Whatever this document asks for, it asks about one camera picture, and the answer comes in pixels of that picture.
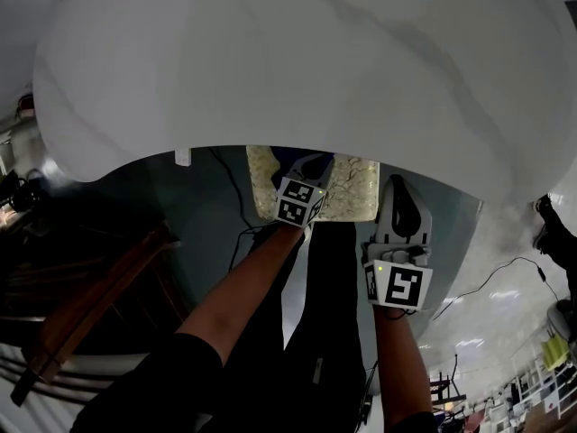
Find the gray floor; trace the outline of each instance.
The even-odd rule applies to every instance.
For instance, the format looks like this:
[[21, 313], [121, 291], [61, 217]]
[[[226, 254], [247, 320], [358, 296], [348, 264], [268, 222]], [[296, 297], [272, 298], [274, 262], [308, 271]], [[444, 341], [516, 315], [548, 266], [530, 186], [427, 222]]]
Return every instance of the gray floor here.
[[[254, 226], [262, 225], [252, 203], [244, 148], [225, 147], [221, 153], [241, 189], [247, 218]], [[430, 264], [435, 273], [425, 310], [410, 319], [416, 336], [420, 336], [453, 284], [471, 241], [480, 204], [441, 183], [386, 166], [381, 167], [381, 185], [393, 171], [413, 183], [434, 220]], [[166, 217], [172, 233], [182, 241], [171, 260], [179, 287], [191, 307], [226, 274], [236, 238], [245, 229], [236, 193], [223, 167], [207, 149], [192, 150], [192, 165], [187, 168], [175, 165], [173, 154], [161, 154], [127, 165], [95, 183], [77, 185], [76, 191], [111, 198], [145, 217]], [[373, 231], [374, 223], [358, 223], [358, 245], [368, 240]], [[250, 237], [245, 236], [238, 260], [246, 255], [250, 245]], [[357, 254], [360, 258], [360, 247]], [[303, 248], [283, 295], [285, 333], [294, 329], [302, 312], [306, 270], [307, 248]], [[376, 359], [376, 343], [360, 262], [357, 278], [359, 332], [364, 363], [370, 367]]]

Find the white marker cube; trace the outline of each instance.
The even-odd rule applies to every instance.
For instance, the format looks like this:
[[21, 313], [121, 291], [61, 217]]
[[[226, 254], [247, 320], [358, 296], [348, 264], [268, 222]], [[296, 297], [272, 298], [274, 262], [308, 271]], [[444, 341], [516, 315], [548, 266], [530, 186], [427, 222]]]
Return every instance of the white marker cube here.
[[320, 213], [325, 196], [324, 189], [285, 177], [278, 191], [275, 219], [305, 227]]
[[414, 310], [423, 307], [433, 270], [382, 260], [374, 260], [363, 267], [370, 303]]

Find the black shirt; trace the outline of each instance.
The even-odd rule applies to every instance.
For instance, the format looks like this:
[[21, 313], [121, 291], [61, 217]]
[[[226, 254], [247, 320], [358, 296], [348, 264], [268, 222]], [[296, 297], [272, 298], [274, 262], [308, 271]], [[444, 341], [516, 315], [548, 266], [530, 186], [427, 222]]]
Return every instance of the black shirt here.
[[[78, 414], [71, 432], [210, 429], [206, 425], [218, 405], [222, 371], [218, 353], [207, 342], [175, 334], [98, 394]], [[435, 418], [430, 412], [417, 414], [391, 431], [433, 433]]]

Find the forearm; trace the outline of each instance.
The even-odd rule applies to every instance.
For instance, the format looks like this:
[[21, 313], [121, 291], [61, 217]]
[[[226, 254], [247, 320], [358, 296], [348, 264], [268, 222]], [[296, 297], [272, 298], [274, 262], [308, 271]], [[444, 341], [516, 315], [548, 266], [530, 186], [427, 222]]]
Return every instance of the forearm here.
[[301, 228], [280, 226], [209, 292], [177, 332], [202, 338], [225, 364], [302, 234]]
[[379, 378], [385, 427], [419, 412], [432, 412], [430, 385], [407, 318], [390, 320], [400, 309], [373, 307], [377, 330]]

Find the black pants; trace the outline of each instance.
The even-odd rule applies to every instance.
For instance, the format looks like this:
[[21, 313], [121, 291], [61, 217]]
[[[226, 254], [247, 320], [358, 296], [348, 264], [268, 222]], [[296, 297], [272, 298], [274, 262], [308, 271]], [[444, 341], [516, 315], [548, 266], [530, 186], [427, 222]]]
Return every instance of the black pants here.
[[540, 209], [539, 214], [545, 221], [545, 235], [537, 243], [537, 248], [551, 259], [567, 274], [572, 303], [577, 295], [577, 237], [563, 225], [550, 204]]
[[[252, 250], [276, 228], [263, 228]], [[315, 225], [303, 316], [283, 351], [280, 294], [302, 242], [234, 347], [224, 367], [224, 402], [207, 431], [354, 432], [365, 384], [354, 224]]]

